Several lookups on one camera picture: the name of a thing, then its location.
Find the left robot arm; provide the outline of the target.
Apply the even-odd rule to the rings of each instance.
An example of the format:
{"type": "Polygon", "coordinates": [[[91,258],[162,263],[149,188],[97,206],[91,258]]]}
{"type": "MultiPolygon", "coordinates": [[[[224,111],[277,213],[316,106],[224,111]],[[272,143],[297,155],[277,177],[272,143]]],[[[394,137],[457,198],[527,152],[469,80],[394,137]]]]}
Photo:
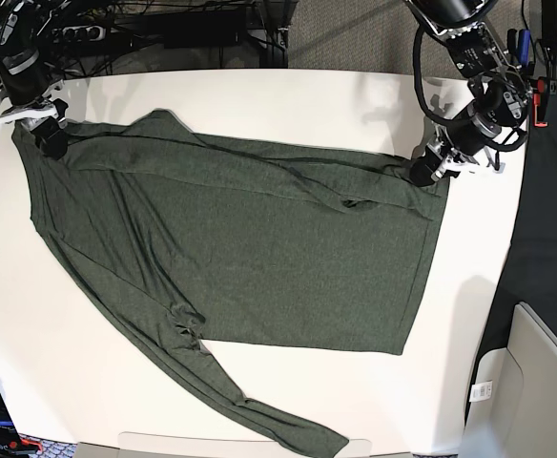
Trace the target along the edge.
{"type": "Polygon", "coordinates": [[[530,114],[533,91],[523,55],[505,47],[487,23],[492,1],[409,1],[417,20],[412,67],[415,96],[434,134],[409,169],[410,181],[427,187],[461,172],[488,170],[500,174],[503,153],[524,146],[523,125],[530,114]],[[472,99],[454,117],[434,113],[423,90],[423,39],[446,49],[472,99]]]}

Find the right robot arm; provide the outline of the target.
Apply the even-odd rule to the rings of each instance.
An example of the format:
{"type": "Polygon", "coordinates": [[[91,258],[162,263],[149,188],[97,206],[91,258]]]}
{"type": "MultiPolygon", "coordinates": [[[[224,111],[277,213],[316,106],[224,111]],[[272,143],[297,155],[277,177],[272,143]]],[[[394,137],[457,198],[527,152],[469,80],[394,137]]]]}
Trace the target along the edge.
{"type": "Polygon", "coordinates": [[[34,137],[41,152],[59,159],[68,149],[68,104],[52,98],[63,87],[42,62],[38,38],[52,15],[38,1],[0,2],[0,132],[18,123],[34,137]]]}

